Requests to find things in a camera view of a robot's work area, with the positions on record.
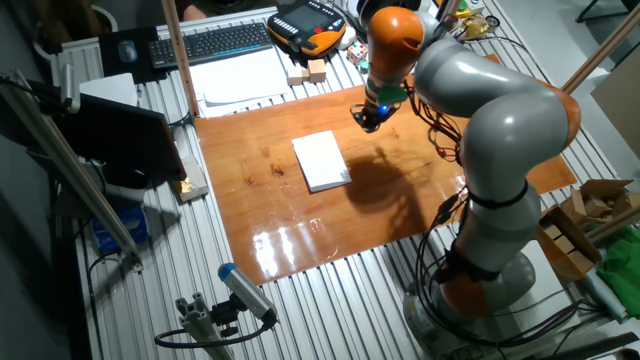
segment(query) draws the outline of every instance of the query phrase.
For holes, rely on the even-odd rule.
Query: black monitor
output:
[[[60,99],[58,87],[33,81],[29,85],[39,94]],[[8,107],[2,97],[0,102],[4,103],[0,110]],[[5,116],[7,111],[2,114],[0,135],[27,148],[39,148],[13,111],[9,114],[14,119]],[[109,183],[134,187],[127,179],[142,176],[157,185],[186,178],[173,135],[161,113],[82,94],[77,114],[54,112],[52,118],[77,155],[105,164]]]

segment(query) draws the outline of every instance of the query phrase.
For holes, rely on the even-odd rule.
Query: mouse pad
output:
[[[118,31],[115,33],[100,36],[100,56],[102,58],[102,69],[104,76],[112,76],[123,73],[131,73],[135,84],[142,84],[150,81],[164,80],[167,73],[164,70],[154,70],[151,67],[151,54],[147,43],[158,40],[158,33],[155,26]],[[118,56],[118,44],[124,40],[131,40],[134,43],[138,60],[126,64]]]

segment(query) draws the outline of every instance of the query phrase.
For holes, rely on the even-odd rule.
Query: white book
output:
[[[322,191],[351,182],[332,131],[307,135],[291,142],[309,191]]]

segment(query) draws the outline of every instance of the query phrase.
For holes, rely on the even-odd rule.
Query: metal pole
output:
[[[26,79],[19,71],[12,71],[11,81],[29,87]],[[23,90],[11,85],[0,85],[0,95],[13,108],[18,117],[33,134],[40,146],[51,157],[56,167],[64,174],[82,200],[89,206],[104,225],[105,229],[118,243],[118,246],[134,258],[139,252],[129,231],[111,208],[89,174],[80,166],[76,154],[65,140],[62,133],[50,116],[43,115],[36,100]]]
[[[585,61],[584,64],[576,71],[573,76],[567,81],[566,84],[562,87],[562,90],[567,94],[571,94],[582,82],[584,79],[589,76],[596,66],[600,65],[602,60],[609,56],[609,54],[620,44],[622,40],[629,34],[631,29],[633,29],[640,22],[640,6],[636,6],[633,11],[627,16],[626,19],[618,26],[617,29],[609,35],[607,40],[605,40],[600,48],[596,50],[591,57]]]
[[[184,47],[182,32],[180,31],[180,20],[178,19],[178,12],[176,11],[174,0],[162,0],[162,9],[164,10],[164,17],[167,20],[167,27],[169,28],[169,35],[171,36],[173,53],[178,63],[178,70],[180,70],[182,87],[184,88],[184,93],[187,95],[189,113],[191,116],[196,117],[198,115],[198,102],[196,101],[196,92],[193,89],[193,81],[191,80],[191,73],[189,72],[189,59],[187,58],[187,50]]]

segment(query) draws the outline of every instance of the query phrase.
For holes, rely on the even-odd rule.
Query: orange controller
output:
[[[269,32],[296,52],[322,57],[333,49],[347,28],[331,8],[315,1],[298,1],[267,20]]]

